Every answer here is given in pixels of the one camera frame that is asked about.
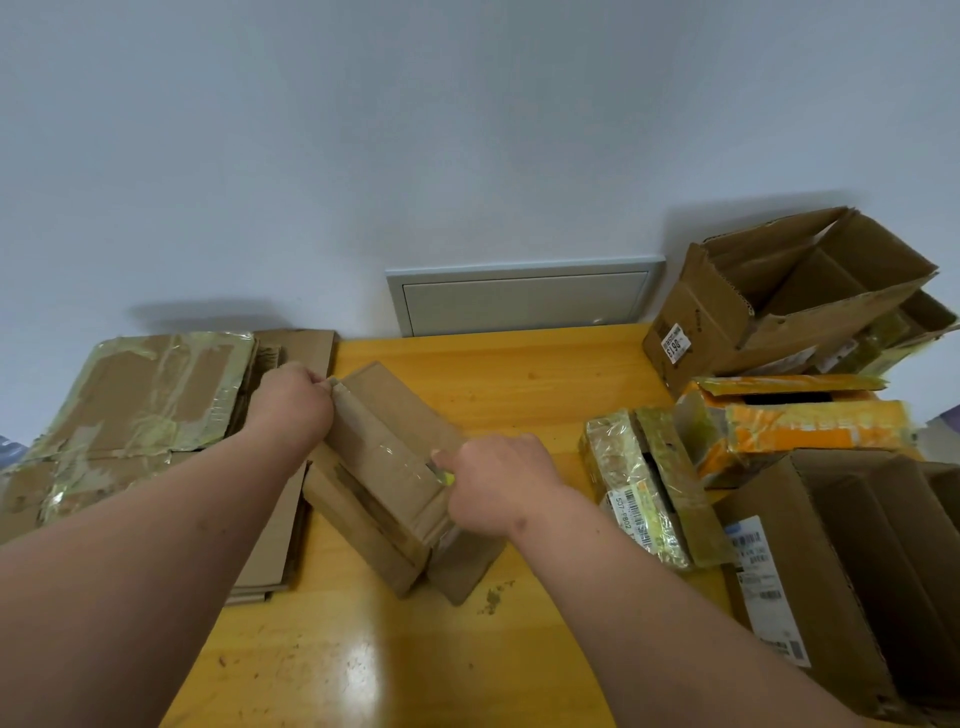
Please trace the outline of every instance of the wooden table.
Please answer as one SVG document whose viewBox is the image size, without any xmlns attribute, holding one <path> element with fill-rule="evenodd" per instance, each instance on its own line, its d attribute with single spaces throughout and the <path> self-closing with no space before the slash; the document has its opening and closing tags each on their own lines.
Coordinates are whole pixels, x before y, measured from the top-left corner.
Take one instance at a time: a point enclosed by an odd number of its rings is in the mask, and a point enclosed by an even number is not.
<svg viewBox="0 0 960 728">
<path fill-rule="evenodd" d="M 334 373 L 379 359 L 467 435 L 536 433 L 566 482 L 587 492 L 577 454 L 584 421 L 672 403 L 640 348 L 645 332 L 347 341 Z M 719 571 L 688 580 L 729 612 Z M 223 611 L 164 721 L 241 723 L 558 728 L 612 719 L 579 647 L 510 546 L 462 607 L 428 586 L 399 600 L 313 514 L 292 591 Z"/>
</svg>

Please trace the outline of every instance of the orange package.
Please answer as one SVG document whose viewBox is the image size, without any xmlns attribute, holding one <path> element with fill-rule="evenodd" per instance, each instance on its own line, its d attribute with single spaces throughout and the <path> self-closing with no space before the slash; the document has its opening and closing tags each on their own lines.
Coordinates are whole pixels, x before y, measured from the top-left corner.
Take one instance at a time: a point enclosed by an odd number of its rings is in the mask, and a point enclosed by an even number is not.
<svg viewBox="0 0 960 728">
<path fill-rule="evenodd" d="M 708 488 L 736 488 L 784 452 L 907 449 L 903 402 L 878 400 L 877 376 L 693 379 L 674 407 L 681 440 Z"/>
</svg>

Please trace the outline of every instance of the table surface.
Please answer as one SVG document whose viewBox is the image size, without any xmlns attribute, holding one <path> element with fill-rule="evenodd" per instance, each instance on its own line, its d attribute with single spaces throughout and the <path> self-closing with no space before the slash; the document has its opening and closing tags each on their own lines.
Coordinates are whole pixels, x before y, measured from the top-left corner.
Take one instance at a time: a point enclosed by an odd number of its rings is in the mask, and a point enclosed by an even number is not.
<svg viewBox="0 0 960 728">
<path fill-rule="evenodd" d="M 584 421 L 672 400 L 645 325 L 346 341 L 334 374 L 382 361 L 468 436 L 533 432 L 588 493 Z M 719 570 L 687 581 L 722 609 Z M 587 660 L 507 546 L 461 607 L 420 584 L 397 599 L 311 514 L 300 575 L 226 608 L 163 725 L 612 725 Z"/>
</svg>

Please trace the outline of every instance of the hand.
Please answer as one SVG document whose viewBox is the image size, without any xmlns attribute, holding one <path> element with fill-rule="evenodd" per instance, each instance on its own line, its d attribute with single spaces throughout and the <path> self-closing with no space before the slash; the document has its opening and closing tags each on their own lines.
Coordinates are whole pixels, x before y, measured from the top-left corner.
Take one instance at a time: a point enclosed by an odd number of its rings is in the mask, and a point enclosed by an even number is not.
<svg viewBox="0 0 960 728">
<path fill-rule="evenodd" d="M 306 455 L 333 424 L 330 383 L 290 361 L 267 372 L 253 392 L 244 430 L 278 439 Z"/>
<path fill-rule="evenodd" d="M 456 476 L 450 518 L 486 536 L 513 539 L 556 489 L 566 487 L 536 435 L 469 440 L 457 452 L 434 452 L 433 461 Z"/>
</svg>

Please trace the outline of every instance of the human arm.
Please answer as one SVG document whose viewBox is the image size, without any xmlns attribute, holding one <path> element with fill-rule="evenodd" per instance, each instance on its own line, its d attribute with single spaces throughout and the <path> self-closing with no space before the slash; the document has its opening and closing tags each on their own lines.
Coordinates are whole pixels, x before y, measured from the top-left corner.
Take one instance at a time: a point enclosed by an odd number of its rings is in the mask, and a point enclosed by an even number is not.
<svg viewBox="0 0 960 728">
<path fill-rule="evenodd" d="M 859 719 L 565 486 L 533 435 L 438 452 L 451 518 L 506 536 L 553 598 L 621 726 L 859 726 Z"/>
<path fill-rule="evenodd" d="M 332 417 L 329 385 L 286 364 L 237 434 L 0 548 L 4 721 L 159 724 Z"/>
</svg>

